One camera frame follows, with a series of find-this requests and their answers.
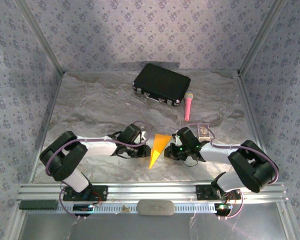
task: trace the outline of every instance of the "microphone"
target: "microphone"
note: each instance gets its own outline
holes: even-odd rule
[[[190,117],[190,108],[191,108],[191,102],[192,99],[194,98],[194,95],[192,92],[187,91],[184,95],[184,99],[185,99],[185,113],[184,113],[184,120],[186,122],[189,121],[189,117]]]

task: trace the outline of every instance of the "blue floral wallpaper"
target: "blue floral wallpaper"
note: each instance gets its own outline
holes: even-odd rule
[[[238,69],[273,0],[27,0],[62,69]]]
[[[300,227],[300,0],[287,1],[243,79]]]
[[[14,1],[0,0],[0,239],[27,183],[60,77]]]

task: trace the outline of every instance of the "black cable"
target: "black cable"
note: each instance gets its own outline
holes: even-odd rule
[[[121,156],[121,155],[116,155],[116,156],[118,156],[118,157],[120,157],[120,158],[123,158],[123,159],[131,159],[132,157],[125,157],[125,156]]]
[[[116,131],[113,134],[109,134],[108,137],[111,138],[111,139],[113,139],[116,135],[121,134],[121,133],[122,133],[122,131]]]
[[[198,160],[196,160],[196,164],[194,164],[194,165],[187,165],[187,164],[185,163],[185,161],[183,161],[183,160],[182,160],[182,162],[183,162],[184,165],[186,165],[186,166],[189,167],[189,168],[195,167],[195,166],[197,166],[198,163],[199,163]]]

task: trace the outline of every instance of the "black mounting plate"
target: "black mounting plate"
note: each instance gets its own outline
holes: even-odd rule
[[[195,193],[196,193],[196,199],[198,201],[202,200],[226,200],[229,198],[229,200],[240,200],[241,195],[240,192],[237,192],[237,190],[232,190],[227,194],[227,198],[219,198],[219,196],[215,193],[215,190],[211,185],[202,184],[202,185],[196,185],[195,186]]]
[[[99,201],[99,196],[100,196],[100,201],[104,202],[107,200],[107,195],[108,195],[108,186],[106,185],[93,185],[92,186],[92,194],[90,194],[86,199],[83,199],[80,193],[76,192],[73,190],[70,186],[67,186],[65,188],[63,195],[63,201],[65,202],[98,202]]]
[[[211,185],[203,184],[195,186],[196,199],[201,200],[219,200],[219,196],[213,191]]]

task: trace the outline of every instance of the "glass panel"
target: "glass panel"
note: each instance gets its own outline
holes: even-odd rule
[[[214,214],[141,216],[94,214],[77,221],[66,214],[28,213],[20,240],[273,240],[287,239],[276,203],[246,204],[232,219]]]

